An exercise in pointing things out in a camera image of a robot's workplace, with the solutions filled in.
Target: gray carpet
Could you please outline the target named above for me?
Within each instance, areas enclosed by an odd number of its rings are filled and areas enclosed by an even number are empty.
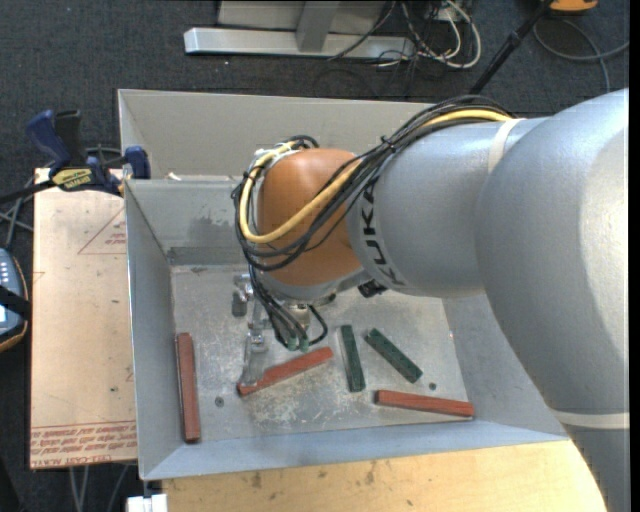
[[[423,63],[413,75],[350,59],[256,56],[186,56],[183,33],[213,22],[214,2],[5,0],[0,3],[0,194],[20,188],[46,158],[27,140],[27,121],[44,109],[80,109],[87,145],[117,146],[120,88],[226,92],[253,95],[361,98],[436,102],[466,93],[510,31],[533,11],[536,0],[474,2],[483,57],[470,70],[448,71]],[[629,1],[603,0],[571,21],[603,51],[629,39]],[[396,16],[383,27],[394,32]],[[565,53],[592,51],[584,38],[557,20],[540,33]],[[629,85],[629,53],[606,61],[611,90]],[[598,63],[573,63],[543,49],[530,35],[483,94],[525,116],[548,115],[605,92]],[[0,206],[6,211],[7,206]],[[21,215],[32,222],[30,205]],[[6,223],[0,224],[0,242]],[[12,247],[27,275],[31,234],[18,230]],[[30,511],[73,510],[66,471],[28,469],[29,339],[0,354],[0,457],[16,494]],[[121,466],[91,469],[85,510],[105,510]],[[141,492],[135,471],[121,496]]]

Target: red wooden stick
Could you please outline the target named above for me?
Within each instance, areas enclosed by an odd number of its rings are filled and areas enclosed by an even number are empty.
[[[193,340],[189,333],[178,334],[176,352],[178,354],[178,379],[184,440],[187,443],[195,443],[200,440],[200,412],[198,410],[195,354]]]
[[[291,361],[282,363],[271,368],[267,368],[260,379],[254,386],[245,386],[238,382],[236,389],[240,396],[246,396],[256,391],[260,391],[266,387],[272,386],[285,379],[298,375],[309,368],[318,366],[333,357],[333,351],[329,347],[323,347],[303,356],[296,357]]]
[[[439,414],[462,416],[464,418],[470,418],[474,415],[473,404],[470,402],[414,395],[412,393],[401,393],[399,391],[389,391],[386,389],[376,391],[374,403],[387,407],[398,407],[400,409],[411,409],[413,411],[437,412]]]

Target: blue clamp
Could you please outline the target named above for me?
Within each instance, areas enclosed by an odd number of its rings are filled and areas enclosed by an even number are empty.
[[[26,133],[40,151],[53,159],[49,180],[62,190],[97,190],[120,196],[122,180],[93,156],[87,156],[80,143],[80,112],[67,111],[55,115],[46,110],[27,124]],[[131,166],[136,179],[149,179],[151,167],[147,154],[140,146],[125,150],[123,163]]]

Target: black cable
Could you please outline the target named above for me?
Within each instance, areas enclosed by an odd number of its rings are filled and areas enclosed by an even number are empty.
[[[554,0],[543,0],[533,14],[529,17],[527,21],[525,21],[517,30],[514,30],[509,34],[507,40],[503,43],[498,53],[493,57],[487,69],[480,75],[477,82],[471,87],[471,94],[479,94],[484,86],[487,85],[489,80],[493,78],[493,75],[502,67],[505,63],[509,55],[513,53],[513,51],[520,46],[522,40],[526,37],[526,35],[533,29],[538,20],[547,12],[549,6],[554,2]]]
[[[332,61],[332,60],[336,60],[336,59],[341,59],[342,57],[345,57],[346,55],[351,53],[353,50],[355,50],[362,43],[364,43],[371,34],[373,34],[376,30],[378,30],[384,24],[384,22],[387,21],[389,16],[391,16],[391,13],[393,12],[395,6],[396,6],[396,2],[395,1],[391,2],[391,5],[389,6],[389,9],[387,10],[387,13],[384,14],[384,15],[381,14],[380,18],[378,19],[378,21],[373,25],[373,27],[371,27],[371,29],[369,29],[369,31],[366,34],[364,34],[354,44],[352,44],[351,46],[349,46],[345,50],[342,50],[340,53],[334,55],[333,57],[329,57],[327,60],[328,61]]]
[[[585,41],[589,44],[589,46],[591,46],[591,49],[593,50],[594,55],[586,55],[586,56],[585,55],[570,55],[570,54],[567,54],[567,53],[559,52],[558,50],[552,48],[551,46],[549,46],[547,43],[545,43],[542,40],[542,38],[540,37],[540,34],[538,33],[538,23],[536,23],[536,25],[533,27],[533,35],[536,38],[536,41],[538,41],[538,43],[540,43],[540,45],[545,50],[547,50],[551,54],[555,55],[556,57],[560,57],[562,59],[569,60],[569,61],[572,61],[572,62],[578,62],[578,63],[591,64],[591,63],[594,63],[594,62],[598,62],[600,64],[600,69],[602,69],[602,75],[604,77],[605,92],[611,92],[611,82],[610,82],[610,79],[609,79],[609,70],[607,69],[607,65],[605,63],[605,59],[614,57],[616,55],[619,55],[623,51],[625,51],[627,48],[629,48],[629,41],[627,41],[626,43],[622,44],[621,46],[618,46],[617,48],[614,48],[613,50],[610,50],[610,51],[607,51],[607,52],[601,52],[600,48],[598,48],[598,46],[593,41],[593,39],[591,39],[589,34],[587,34],[578,25],[576,25],[575,23],[572,23],[572,22],[570,22],[568,20],[564,20],[564,19],[560,19],[558,21],[564,23],[565,25],[570,26],[573,30],[578,32],[585,39]]]
[[[309,304],[308,307],[309,307],[309,311],[311,311],[313,316],[316,317],[316,320],[322,326],[322,333],[317,338],[314,338],[309,342],[309,346],[312,346],[312,345],[315,345],[317,343],[320,343],[323,339],[325,339],[327,337],[327,334],[329,334],[329,327],[327,326],[327,322],[324,321],[324,318],[322,318],[320,313],[318,313],[318,311],[316,310],[316,308],[312,304]]]
[[[455,124],[479,121],[475,118],[465,118],[456,121],[440,122],[424,126],[425,122],[427,122],[428,120],[435,119],[436,117],[444,113],[456,112],[459,110],[473,110],[477,108],[509,115],[495,102],[487,101],[487,104],[484,106],[471,104],[473,101],[477,101],[478,99],[479,98],[477,96],[467,95],[457,99],[447,100],[433,107],[425,109],[424,111],[416,114],[407,123],[405,123],[405,125],[403,125],[403,127],[401,127],[392,137],[390,137],[389,139],[384,139],[383,144],[369,150],[363,155],[358,155],[345,164],[341,165],[321,190],[326,189],[326,187],[329,186],[329,184],[332,183],[346,169],[347,166],[351,165],[355,160],[360,160],[358,169],[352,173],[352,175],[333,195],[331,200],[329,200],[327,204],[325,204],[325,206],[320,210],[320,213],[311,222],[307,231],[296,240],[288,243],[284,247],[280,247],[277,249],[270,248],[268,250],[264,248],[258,248],[260,247],[259,245],[256,247],[255,244],[249,243],[242,235],[242,232],[239,228],[239,197],[240,191],[242,190],[242,188],[246,184],[246,180],[248,179],[248,177],[245,176],[242,183],[236,188],[233,196],[234,204],[236,207],[236,233],[238,236],[238,240],[240,241],[240,244],[242,246],[245,258],[247,259],[249,264],[254,266],[256,269],[265,272],[270,272],[285,267],[289,263],[293,262],[306,250],[311,250],[308,249],[308,246],[314,234],[326,224],[326,222],[334,215],[337,209],[345,203],[345,201],[352,197],[357,190],[360,190],[367,184],[367,180],[370,180],[371,177],[379,171],[382,164],[391,154],[398,150],[404,149],[418,138],[424,137],[429,133],[432,133],[439,129],[443,129]],[[277,263],[267,263],[264,261],[265,259],[275,257],[283,258],[280,259],[280,261],[278,261]]]
[[[582,30],[580,27],[578,27],[578,25],[576,25],[575,23],[572,23],[569,20],[558,19],[558,21],[564,23],[565,25],[569,25],[576,32],[578,32],[580,35],[582,35],[585,38],[585,40],[589,43],[591,48],[596,50],[596,53],[594,55],[571,55],[569,53],[559,52],[558,50],[556,50],[556,49],[552,48],[551,46],[549,46],[547,43],[545,43],[540,38],[540,34],[538,33],[538,23],[536,23],[535,26],[533,27],[533,35],[536,38],[536,41],[538,41],[538,43],[540,43],[540,45],[545,50],[547,50],[548,52],[552,53],[553,55],[555,55],[557,57],[561,57],[563,59],[572,60],[572,61],[576,61],[576,62],[594,62],[594,61],[599,61],[599,60],[604,60],[604,59],[609,59],[611,57],[615,57],[616,55],[624,52],[625,50],[627,50],[629,48],[629,41],[627,41],[626,43],[621,44],[620,46],[618,46],[617,48],[614,48],[613,50],[609,50],[609,51],[606,51],[606,52],[601,52],[596,47],[595,43],[589,37],[589,35],[584,30]]]
[[[448,100],[447,102],[443,102],[441,104],[435,105],[434,107],[425,109],[425,111],[423,111],[422,113],[417,114],[416,116],[414,116],[413,122],[417,124],[423,124],[425,122],[425,119],[421,119],[421,115],[424,116],[425,112],[429,114],[430,117],[434,117],[435,115],[441,114],[443,111],[453,112],[463,108],[464,109],[473,108],[468,106],[465,107],[464,104],[474,99],[476,98],[471,96],[462,97],[460,99],[461,105],[456,105],[456,102],[454,100]],[[494,107],[493,105],[486,106],[484,107],[484,109],[485,110],[492,109],[496,112],[505,113],[503,109]],[[411,122],[412,120],[408,122],[409,126],[405,126],[401,128],[401,130],[397,133],[398,138],[403,138],[410,135]],[[435,124],[430,127],[427,127],[426,130],[421,130],[421,132],[424,132],[424,134],[427,134],[437,129],[438,127],[444,127],[444,126],[442,123]],[[327,205],[325,205],[321,213],[312,222],[311,227],[309,228],[307,233],[305,233],[305,235],[296,239],[294,242],[291,242],[286,247],[279,248],[278,250],[267,251],[267,250],[255,249],[252,247],[251,244],[249,244],[244,239],[238,226],[239,224],[239,199],[238,199],[239,193],[237,193],[235,195],[236,197],[235,199],[236,233],[238,234],[238,238],[245,252],[245,256],[247,257],[249,262],[255,265],[260,270],[272,271],[272,270],[277,270],[279,268],[283,268],[284,266],[286,266],[287,264],[295,260],[295,258],[297,258],[305,250],[313,234],[321,227],[321,225],[323,225],[330,218],[331,215],[333,215],[335,210],[340,206],[340,204],[344,202],[344,200],[348,197],[348,195],[351,195],[356,190],[356,188],[363,183],[364,179],[366,179],[366,177],[369,175],[371,170],[379,167],[384,162],[384,160],[386,160],[386,158],[389,156],[387,149],[389,148],[387,148],[386,145],[378,146],[377,148],[374,148],[373,150],[370,150],[369,152],[365,153],[364,158],[363,158],[363,155],[359,155],[357,157],[354,157],[354,159],[346,162],[342,166],[340,166],[338,170],[334,173],[334,175],[329,179],[327,184],[325,184],[323,189],[326,188],[326,186],[328,186],[328,184],[330,184],[338,175],[340,175],[340,173],[346,168],[347,165],[350,165],[356,159],[363,160],[363,163],[361,164],[362,171],[359,174],[354,173],[355,177],[352,177],[350,180],[348,180],[343,185],[343,188],[333,197],[332,201],[330,201]],[[271,258],[271,257],[281,256],[283,254],[287,254],[287,257],[284,260],[272,265],[264,264],[256,259],[256,258]]]

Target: clamp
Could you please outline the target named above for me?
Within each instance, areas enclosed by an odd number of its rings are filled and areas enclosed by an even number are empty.
[[[81,144],[80,121],[81,115],[78,110],[60,112],[55,116],[52,110],[45,110],[29,121],[27,136],[40,151],[53,160],[49,167],[49,179],[0,197],[0,204],[52,187],[67,192],[95,190],[122,195],[122,180],[111,174],[109,168],[98,158],[88,156],[87,150]],[[128,164],[131,168],[123,179],[151,177],[149,159],[140,146],[128,147],[119,162]]]

